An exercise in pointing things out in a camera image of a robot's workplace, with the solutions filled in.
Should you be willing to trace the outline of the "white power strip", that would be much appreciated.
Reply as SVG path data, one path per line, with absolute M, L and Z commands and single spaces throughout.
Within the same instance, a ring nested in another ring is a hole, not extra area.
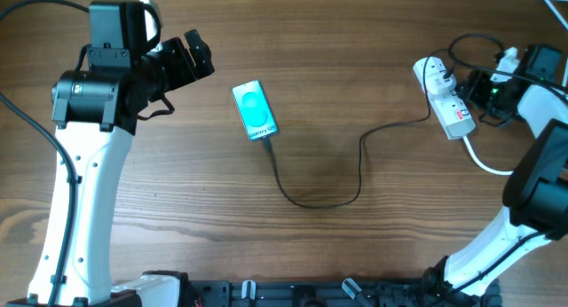
M 440 73 L 442 70 L 447 72 L 444 63 L 437 57 L 420 59 L 413 66 L 416 79 L 422 91 L 427 95 L 447 138 L 449 140 L 461 139 L 470 134 L 476 128 L 476 124 L 464 101 L 457 96 L 457 85 L 453 91 L 440 96 L 429 96 L 425 90 L 425 77 Z

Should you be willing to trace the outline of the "turquoise screen smartphone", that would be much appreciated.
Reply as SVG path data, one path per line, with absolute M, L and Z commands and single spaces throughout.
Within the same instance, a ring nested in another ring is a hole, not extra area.
M 263 139 L 279 131 L 263 87 L 258 80 L 232 88 L 232 94 L 250 141 Z

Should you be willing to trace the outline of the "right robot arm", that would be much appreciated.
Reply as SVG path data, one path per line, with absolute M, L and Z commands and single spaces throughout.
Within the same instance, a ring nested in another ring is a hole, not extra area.
M 554 89 L 559 53 L 528 47 L 514 75 L 529 87 L 518 114 L 536 137 L 505 184 L 503 206 L 465 248 L 444 257 L 424 274 L 422 299 L 430 306 L 486 306 L 490 285 L 523 256 L 567 234 L 567 103 Z

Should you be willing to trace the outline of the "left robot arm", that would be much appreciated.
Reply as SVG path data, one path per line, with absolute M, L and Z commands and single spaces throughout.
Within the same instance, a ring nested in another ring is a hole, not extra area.
M 210 49 L 196 30 L 162 40 L 149 0 L 94 1 L 86 11 L 91 40 L 51 92 L 51 212 L 41 260 L 17 305 L 188 306 L 193 288 L 183 272 L 115 284 L 109 246 L 123 164 L 145 108 L 212 75 Z

